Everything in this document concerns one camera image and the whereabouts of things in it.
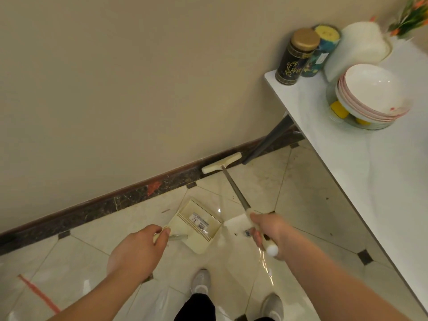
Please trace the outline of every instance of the white table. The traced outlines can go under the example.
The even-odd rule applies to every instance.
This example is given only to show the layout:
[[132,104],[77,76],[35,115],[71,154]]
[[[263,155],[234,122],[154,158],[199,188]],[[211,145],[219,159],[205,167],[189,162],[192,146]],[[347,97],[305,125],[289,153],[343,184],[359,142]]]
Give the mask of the white table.
[[275,71],[265,79],[428,309],[428,57],[407,43],[381,66],[407,81],[415,104],[406,116],[377,131],[329,117],[322,73],[301,77],[294,86],[278,83]]

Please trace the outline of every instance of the hand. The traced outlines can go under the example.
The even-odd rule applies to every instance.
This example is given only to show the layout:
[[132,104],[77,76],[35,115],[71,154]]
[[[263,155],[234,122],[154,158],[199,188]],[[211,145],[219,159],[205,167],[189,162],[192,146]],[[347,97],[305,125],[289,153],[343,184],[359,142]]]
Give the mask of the hand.
[[[254,224],[257,224],[260,226],[260,230],[265,233],[267,236],[269,236],[278,246],[279,253],[275,257],[278,260],[284,260],[285,254],[284,254],[284,248],[283,243],[286,238],[287,229],[290,228],[286,221],[284,219],[273,213],[269,214],[256,214],[251,213],[250,214],[251,221],[253,221]],[[255,228],[252,228],[250,230],[251,235],[253,236],[253,240],[256,243],[256,245],[262,249],[265,250],[263,247],[262,241],[261,241],[261,234],[259,231],[257,231]]]
[[129,234],[111,253],[107,274],[128,275],[136,284],[142,283],[152,274],[167,246],[170,228],[164,229],[153,243],[153,236],[160,231],[162,227],[151,224]]

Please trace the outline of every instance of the left hand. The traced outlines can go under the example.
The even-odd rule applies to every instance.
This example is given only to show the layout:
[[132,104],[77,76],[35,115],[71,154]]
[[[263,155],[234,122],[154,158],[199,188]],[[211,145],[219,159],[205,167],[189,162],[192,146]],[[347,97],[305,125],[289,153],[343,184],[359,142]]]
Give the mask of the left hand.
[[170,228],[164,229],[153,243],[153,236],[160,231],[162,227],[151,224],[129,234],[111,253],[107,263],[107,274],[127,275],[137,284],[142,283],[152,274],[167,246]]

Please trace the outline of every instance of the stack of bowls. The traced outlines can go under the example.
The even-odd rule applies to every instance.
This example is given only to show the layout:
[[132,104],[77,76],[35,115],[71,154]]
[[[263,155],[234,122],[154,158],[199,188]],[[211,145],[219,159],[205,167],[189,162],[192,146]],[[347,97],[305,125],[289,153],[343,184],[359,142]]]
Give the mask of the stack of bowls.
[[389,126],[412,106],[400,78],[372,64],[357,64],[347,69],[340,76],[335,93],[342,109],[355,117],[358,124],[371,125],[370,129]]

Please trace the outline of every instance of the black pants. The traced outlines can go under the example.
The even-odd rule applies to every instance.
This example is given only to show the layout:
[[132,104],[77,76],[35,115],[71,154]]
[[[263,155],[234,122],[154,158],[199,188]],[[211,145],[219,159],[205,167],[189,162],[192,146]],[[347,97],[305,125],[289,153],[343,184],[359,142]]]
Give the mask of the black pants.
[[[205,294],[193,294],[183,305],[174,321],[215,321],[215,307]],[[271,318],[260,318],[256,321],[273,321]]]

